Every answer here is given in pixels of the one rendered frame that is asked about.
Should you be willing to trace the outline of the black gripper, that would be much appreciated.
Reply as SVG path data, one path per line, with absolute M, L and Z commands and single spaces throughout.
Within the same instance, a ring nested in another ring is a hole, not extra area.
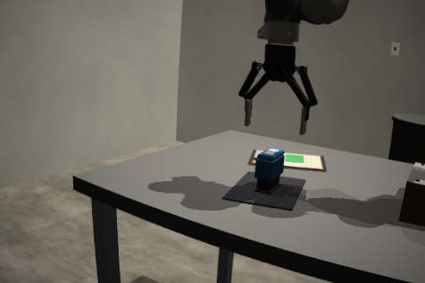
M 302 115 L 301 115 L 301 125 L 300 125 L 300 134 L 303 135 L 306 133 L 306 124 L 309 119 L 309 111 L 311 106 L 315 106 L 318 102 L 316 96 L 313 92 L 313 87 L 307 75 L 306 66 L 296 66 L 296 48 L 294 46 L 283 46 L 283 45 L 265 45 L 265 61 L 264 63 L 256 61 L 252 62 L 252 68 L 244 82 L 242 88 L 240 89 L 238 95 L 245 98 L 245 126 L 252 125 L 253 118 L 253 97 L 262 89 L 262 87 L 269 81 L 279 81 L 287 82 L 292 88 L 297 98 L 301 102 Z M 267 58 L 267 59 L 266 59 Z M 272 60 L 272 59 L 281 59 L 281 60 Z M 265 74 L 261 79 L 254 85 L 254 87 L 248 92 L 252 86 L 258 72 L 261 69 L 264 69 Z M 297 71 L 300 75 L 300 78 L 303 82 L 305 92 L 308 96 L 306 98 L 302 89 L 296 83 L 293 74 Z M 294 73 L 293 73 L 294 72 Z M 305 75 L 306 74 L 306 75 Z M 269 77 L 269 78 L 268 78 Z M 248 93 L 247 93 L 248 92 Z

